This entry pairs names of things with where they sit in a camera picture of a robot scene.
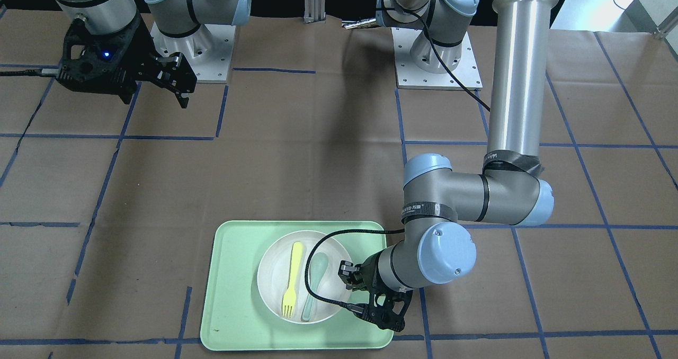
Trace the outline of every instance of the metal base plate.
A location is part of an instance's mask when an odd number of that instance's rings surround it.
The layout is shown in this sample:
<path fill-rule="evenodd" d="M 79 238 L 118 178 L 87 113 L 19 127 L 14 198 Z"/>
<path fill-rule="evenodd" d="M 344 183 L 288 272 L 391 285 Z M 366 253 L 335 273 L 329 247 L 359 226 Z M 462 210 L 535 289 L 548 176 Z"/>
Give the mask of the metal base plate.
<path fill-rule="evenodd" d="M 235 44 L 235 26 L 221 24 L 205 24 L 213 38 L 213 47 L 201 55 L 189 57 L 186 55 L 193 72 L 201 84 L 227 84 L 230 73 L 230 60 L 233 55 Z M 153 36 L 155 48 L 160 55 L 169 56 L 174 51 L 165 50 L 160 45 L 165 36 L 160 33 L 158 26 L 153 23 L 150 31 Z"/>
<path fill-rule="evenodd" d="M 462 89 L 447 73 L 432 74 L 417 67 L 417 64 L 414 63 L 409 55 L 409 50 L 421 31 L 405 28 L 392 28 L 391 31 L 393 33 L 393 48 L 395 49 L 398 88 L 443 89 L 444 91 L 460 91 Z M 462 58 L 452 72 L 469 89 L 483 87 L 468 33 L 462 41 Z"/>

